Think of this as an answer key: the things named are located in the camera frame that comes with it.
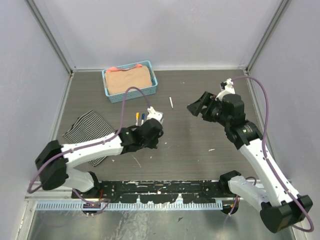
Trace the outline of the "white pen blue end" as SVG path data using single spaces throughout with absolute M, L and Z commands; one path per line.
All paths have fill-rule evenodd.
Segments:
M 141 115 L 141 122 L 140 122 L 141 126 L 143 125 L 144 121 L 145 121 L 145 114 L 142 113 L 142 115 Z

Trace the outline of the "white pen black tip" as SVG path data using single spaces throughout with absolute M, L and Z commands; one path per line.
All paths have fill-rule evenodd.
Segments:
M 169 96 L 169 102 L 170 102 L 171 109 L 174 109 L 173 100 L 171 96 Z

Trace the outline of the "white pen yellow end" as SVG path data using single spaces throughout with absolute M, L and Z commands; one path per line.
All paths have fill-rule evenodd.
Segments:
M 135 125 L 136 125 L 136 126 L 139 125 L 139 116 L 140 116 L 140 113 L 137 112 L 137 113 L 135 114 Z

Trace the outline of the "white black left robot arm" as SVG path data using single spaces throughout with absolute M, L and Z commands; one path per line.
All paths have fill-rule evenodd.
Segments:
M 94 140 L 65 145 L 57 140 L 50 141 L 35 160 L 41 188 L 49 191 L 64 186 L 93 199 L 101 191 L 98 178 L 93 172 L 77 170 L 77 166 L 143 148 L 155 149 L 162 135 L 162 122 L 150 118 L 140 126 L 123 127 L 116 133 Z

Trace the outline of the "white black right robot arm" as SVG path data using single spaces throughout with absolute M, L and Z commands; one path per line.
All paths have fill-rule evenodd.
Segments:
M 249 183 L 233 170 L 220 176 L 220 192 L 244 198 L 260 215 L 272 233 L 292 227 L 305 219 L 313 206 L 308 195 L 301 195 L 281 172 L 270 155 L 259 128 L 246 119 L 245 104 L 238 94 L 216 96 L 205 92 L 187 106 L 193 116 L 224 127 L 227 139 L 234 144 L 262 180 L 263 189 Z

